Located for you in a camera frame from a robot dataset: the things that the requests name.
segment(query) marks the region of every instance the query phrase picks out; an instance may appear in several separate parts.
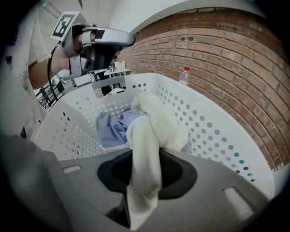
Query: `white cloth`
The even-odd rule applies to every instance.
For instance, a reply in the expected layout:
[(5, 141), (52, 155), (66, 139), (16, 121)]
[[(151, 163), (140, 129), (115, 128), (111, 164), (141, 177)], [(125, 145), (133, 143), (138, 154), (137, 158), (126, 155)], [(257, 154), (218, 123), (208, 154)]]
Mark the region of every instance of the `white cloth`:
[(131, 110), (148, 116), (135, 119), (126, 132), (133, 150), (132, 174), (127, 187), (131, 230), (137, 230), (158, 204), (162, 188), (159, 148), (180, 151), (188, 142), (188, 129), (155, 95), (138, 93)]
[[(5, 109), (3, 119), (5, 123), (0, 129), (8, 135), (20, 135), (24, 128), (27, 139), (32, 139), (36, 135), (47, 114), (36, 99), (28, 76), (28, 66), (35, 61), (41, 62), (47, 57), (38, 22), (38, 8), (39, 5), (36, 5), (31, 9), (19, 24), (15, 38), (5, 49), (1, 60), (1, 76), (4, 80), (0, 87), (3, 94), (6, 91), (6, 98), (1, 101), (7, 101), (4, 105), (10, 108)], [(21, 86), (24, 91), (19, 90), (16, 85)], [(18, 100), (13, 101), (14, 96), (11, 95), (16, 91), (19, 95)], [(20, 111), (21, 105), (26, 105), (27, 110)], [(17, 115), (19, 120), (15, 120), (12, 115)]]

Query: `brick wall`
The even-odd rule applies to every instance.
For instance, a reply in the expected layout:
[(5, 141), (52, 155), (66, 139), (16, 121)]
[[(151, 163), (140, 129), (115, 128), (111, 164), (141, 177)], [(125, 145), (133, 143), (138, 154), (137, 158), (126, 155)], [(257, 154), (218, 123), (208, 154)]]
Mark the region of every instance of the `brick wall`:
[(179, 79), (235, 118), (277, 170), (290, 156), (290, 67), (258, 16), (238, 10), (175, 14), (136, 34), (119, 60), (135, 73)]

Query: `basket handle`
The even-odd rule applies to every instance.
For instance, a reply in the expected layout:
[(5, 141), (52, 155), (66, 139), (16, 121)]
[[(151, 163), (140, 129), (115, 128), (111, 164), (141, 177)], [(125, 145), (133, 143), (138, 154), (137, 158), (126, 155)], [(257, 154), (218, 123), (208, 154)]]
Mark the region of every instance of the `basket handle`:
[(113, 77), (110, 79), (94, 82), (92, 84), (92, 89), (98, 89), (98, 88), (102, 88), (102, 87), (108, 86), (108, 85), (115, 85), (115, 84), (119, 84), (121, 82), (125, 82), (125, 77)]

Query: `silver metal device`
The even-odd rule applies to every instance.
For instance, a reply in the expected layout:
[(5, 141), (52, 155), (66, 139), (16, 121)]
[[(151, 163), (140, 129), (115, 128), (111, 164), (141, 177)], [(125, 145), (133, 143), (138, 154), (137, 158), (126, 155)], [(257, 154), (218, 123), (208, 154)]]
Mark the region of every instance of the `silver metal device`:
[[(75, 51), (74, 44), (79, 43), (76, 39), (80, 35), (81, 49)], [(69, 57), (70, 75), (63, 80), (108, 68), (117, 51), (135, 43), (135, 37), (128, 32), (88, 24), (80, 12), (64, 12), (51, 38), (60, 41), (63, 52)]]

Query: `white table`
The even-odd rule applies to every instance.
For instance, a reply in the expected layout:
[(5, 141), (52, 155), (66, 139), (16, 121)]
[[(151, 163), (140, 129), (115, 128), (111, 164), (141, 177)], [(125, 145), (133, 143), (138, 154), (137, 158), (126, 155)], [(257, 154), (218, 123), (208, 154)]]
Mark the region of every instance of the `white table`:
[(107, 76), (109, 75), (110, 78), (113, 77), (113, 74), (116, 74), (116, 73), (120, 73), (120, 74), (123, 74), (124, 76), (126, 76), (126, 72), (130, 71), (129, 69), (125, 68), (125, 69), (116, 69), (115, 71), (111, 72), (110, 69), (105, 71), (104, 73), (104, 76)]

